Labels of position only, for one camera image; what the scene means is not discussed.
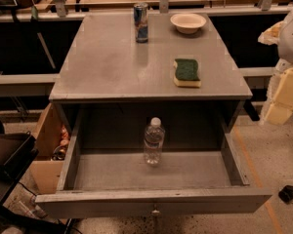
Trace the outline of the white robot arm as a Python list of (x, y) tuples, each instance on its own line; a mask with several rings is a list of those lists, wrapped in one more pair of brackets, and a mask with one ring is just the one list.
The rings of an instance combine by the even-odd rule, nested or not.
[(283, 125), (293, 114), (293, 9), (284, 20), (262, 32), (258, 41), (276, 44), (279, 56), (261, 111), (261, 122)]

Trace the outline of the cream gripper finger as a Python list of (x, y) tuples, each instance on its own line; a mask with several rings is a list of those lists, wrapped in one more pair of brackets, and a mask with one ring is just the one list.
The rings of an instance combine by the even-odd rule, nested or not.
[(283, 125), (293, 114), (293, 67), (272, 77), (268, 99), (263, 106), (263, 120)]

